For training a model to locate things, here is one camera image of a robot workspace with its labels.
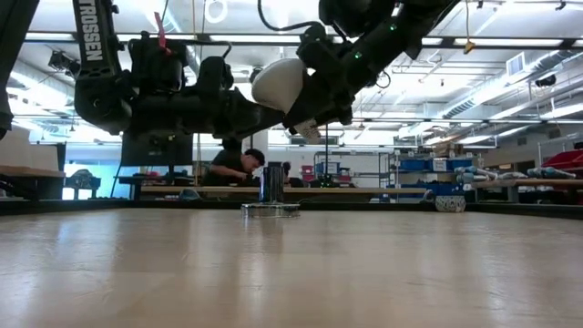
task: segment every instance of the computer monitor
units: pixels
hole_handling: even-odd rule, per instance
[[[124,133],[121,143],[121,166],[192,165],[192,135]]]

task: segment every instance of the robotic arm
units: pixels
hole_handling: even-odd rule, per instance
[[[344,42],[334,44],[319,23],[304,24],[309,28],[300,36],[299,60],[284,59],[257,76],[253,95],[258,104],[231,90],[230,66],[221,56],[204,59],[196,85],[185,87],[186,46],[146,32],[129,41],[132,69],[122,71],[118,51],[123,46],[112,19],[118,8],[112,0],[73,0],[81,50],[75,107],[87,122],[114,135],[182,132],[241,139],[280,123],[291,133],[334,121],[351,124],[354,96],[374,85],[402,52],[415,58],[422,37],[457,2],[408,0],[401,14],[392,17],[394,0],[320,0],[321,20]],[[295,28],[270,26],[261,0],[258,7],[267,27]],[[347,36],[358,39],[352,43]],[[307,68],[315,73],[309,76]],[[282,69],[288,73],[281,75]],[[274,80],[279,81],[277,89],[266,83]]]

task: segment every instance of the man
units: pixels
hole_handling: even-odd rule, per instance
[[[202,179],[203,186],[229,186],[241,183],[254,170],[265,165],[265,156],[257,149],[239,151],[224,149],[210,163],[210,171]]]

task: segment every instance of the ceiling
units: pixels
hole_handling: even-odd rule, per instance
[[[115,4],[120,9],[120,14],[114,15],[115,28],[119,34],[135,35],[142,30],[157,32],[154,12],[163,12],[164,0],[117,0]],[[583,1],[568,1],[562,10],[556,10],[557,6],[558,1],[484,1],[482,8],[477,8],[478,2],[470,1],[467,6],[462,2],[431,32],[430,36],[458,36],[463,39],[467,31],[474,39],[500,38],[502,40],[498,40],[498,43],[514,46],[527,43],[527,40],[518,40],[519,38],[560,40],[583,36],[583,20],[579,19],[583,14]],[[263,7],[267,20],[278,26],[318,19],[318,2],[315,0],[264,0]],[[166,18],[166,32],[169,34],[195,33],[205,36],[244,34],[253,38],[252,35],[271,33],[259,19],[256,0],[169,0]],[[37,32],[61,33],[61,35],[44,35],[45,42],[38,42],[32,37]],[[62,82],[59,87],[70,87],[72,90],[73,79],[56,72],[47,63],[53,51],[62,51],[70,58],[79,59],[78,45],[74,42],[62,42],[60,39],[74,32],[75,18],[70,0],[41,0],[30,27],[27,38],[29,42],[23,45],[19,60],[32,67],[39,75],[47,76],[49,81],[55,81],[56,84]],[[285,36],[274,35],[274,37],[277,39]],[[504,75],[507,60],[514,56],[524,52],[528,62],[530,57],[548,53],[548,51],[528,50],[528,46],[525,46],[525,49],[502,49],[502,47],[496,50],[475,49],[467,55],[461,49],[427,48],[415,60],[401,55],[386,70],[391,78],[390,86],[364,89],[353,105],[354,115],[368,118],[402,118],[403,113],[409,113],[407,114],[409,118],[434,117],[437,109],[429,110],[428,105],[431,105],[431,108],[442,108],[452,100],[472,92],[478,86],[483,86],[485,81]],[[204,59],[207,56],[222,55],[224,47],[196,46],[194,50],[196,56]],[[265,67],[281,58],[297,57],[295,51],[295,46],[270,46],[269,42],[261,42],[257,46],[234,46],[227,57],[227,62],[232,66],[235,77],[238,77],[240,81],[245,81],[253,67]],[[131,67],[127,52],[120,52],[119,59],[123,68]],[[555,67],[553,72],[557,75],[557,84],[554,88],[567,87],[583,78],[583,76],[579,77],[583,73],[580,63],[580,58],[576,58],[561,67]],[[379,81],[379,84],[383,85],[387,82],[389,82],[388,79],[384,78]],[[32,97],[34,94],[34,88],[23,86],[20,80],[12,79],[11,86],[25,91],[21,95],[22,98]],[[237,86],[242,89],[246,97],[251,98],[249,84],[241,83]],[[580,88],[575,88],[565,97],[574,97],[579,90]],[[534,90],[531,88],[529,91],[527,83],[517,83],[507,92],[488,99],[484,105],[493,107],[494,111],[502,111],[529,99],[532,100],[533,97],[544,96],[548,92],[551,92],[550,87],[534,88]],[[61,116],[55,117],[55,122],[58,118],[60,119],[58,124],[63,123],[61,118],[71,119],[73,122],[75,114],[70,106],[66,107],[63,104],[62,108],[55,108],[53,104],[49,106],[44,104],[42,99],[37,100],[37,98],[35,102],[41,105],[38,107],[40,111],[32,110],[35,114],[26,113],[26,118],[19,119],[19,122],[35,123],[37,120],[31,118],[32,115],[54,116],[54,112],[43,111],[47,108],[60,109]],[[533,108],[527,108],[520,114],[532,115],[539,112],[540,107],[534,112]],[[489,118],[490,114],[491,110],[472,112],[473,118]],[[44,119],[43,123],[49,125],[50,118]],[[76,120],[74,124],[81,129],[86,125],[79,120]],[[355,123],[355,126],[360,127],[360,125],[361,123]],[[392,124],[386,126],[385,129],[387,133],[392,131],[396,134],[402,127],[403,124]],[[94,132],[92,129],[87,131],[87,133]],[[75,136],[63,137],[63,133],[53,135],[45,132],[43,136],[45,139],[67,138],[69,141],[79,139]]]

